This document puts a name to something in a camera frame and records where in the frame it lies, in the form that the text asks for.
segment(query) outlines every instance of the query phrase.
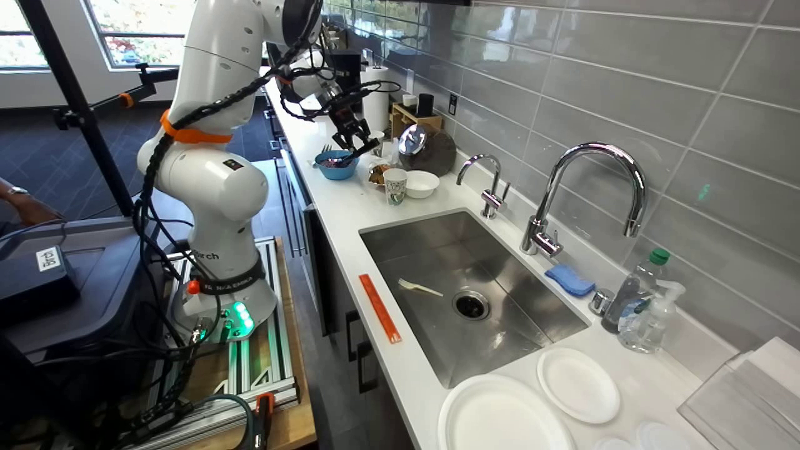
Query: bottle cap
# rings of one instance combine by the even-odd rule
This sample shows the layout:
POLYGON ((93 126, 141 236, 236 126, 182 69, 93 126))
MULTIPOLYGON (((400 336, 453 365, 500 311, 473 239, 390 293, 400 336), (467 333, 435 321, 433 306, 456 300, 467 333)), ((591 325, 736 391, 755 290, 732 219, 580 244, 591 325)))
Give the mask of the bottle cap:
POLYGON ((652 248, 652 251, 651 251, 651 263, 652 264, 666 264, 671 259, 671 250, 666 250, 666 248, 652 248))

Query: gray tile backsplash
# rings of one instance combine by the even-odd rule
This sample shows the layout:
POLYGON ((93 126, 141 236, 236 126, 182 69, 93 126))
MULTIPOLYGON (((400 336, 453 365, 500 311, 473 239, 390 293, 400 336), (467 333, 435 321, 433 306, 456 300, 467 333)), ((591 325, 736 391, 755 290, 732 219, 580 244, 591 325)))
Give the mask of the gray tile backsplash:
POLYGON ((460 95, 456 141, 532 201, 566 146, 626 146, 652 190, 641 239, 623 236, 630 188, 595 158, 553 215, 626 266, 671 248, 681 305, 727 343, 800 343, 798 0, 353 4, 400 74, 460 95))

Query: green light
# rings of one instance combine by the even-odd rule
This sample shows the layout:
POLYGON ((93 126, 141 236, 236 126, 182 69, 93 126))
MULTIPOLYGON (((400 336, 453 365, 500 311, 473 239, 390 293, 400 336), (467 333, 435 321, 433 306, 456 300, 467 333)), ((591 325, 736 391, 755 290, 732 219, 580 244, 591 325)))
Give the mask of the green light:
POLYGON ((245 301, 236 300, 225 306, 225 330, 230 339, 247 336, 256 321, 245 306, 245 301))

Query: sink drain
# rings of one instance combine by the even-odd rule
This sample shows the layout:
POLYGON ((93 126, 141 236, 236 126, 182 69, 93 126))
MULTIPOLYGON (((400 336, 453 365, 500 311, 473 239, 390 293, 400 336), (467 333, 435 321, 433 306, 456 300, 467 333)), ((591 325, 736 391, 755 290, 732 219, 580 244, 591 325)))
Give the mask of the sink drain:
POLYGON ((456 300, 456 310, 471 319, 483 319, 490 314, 490 301, 476 293, 466 293, 456 300))

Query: bowl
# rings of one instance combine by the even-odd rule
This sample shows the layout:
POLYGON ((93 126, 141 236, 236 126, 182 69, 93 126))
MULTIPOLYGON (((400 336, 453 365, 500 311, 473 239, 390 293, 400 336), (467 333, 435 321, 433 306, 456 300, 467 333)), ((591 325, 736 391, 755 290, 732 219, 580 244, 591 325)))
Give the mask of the bowl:
POLYGON ((351 164, 336 164, 338 160, 346 160, 351 153, 348 149, 322 149, 316 154, 316 168, 322 170, 327 179, 351 179, 357 164, 357 158, 351 160, 351 164))
POLYGON ((440 176, 426 170, 407 170, 406 194, 430 196, 440 188, 440 176))

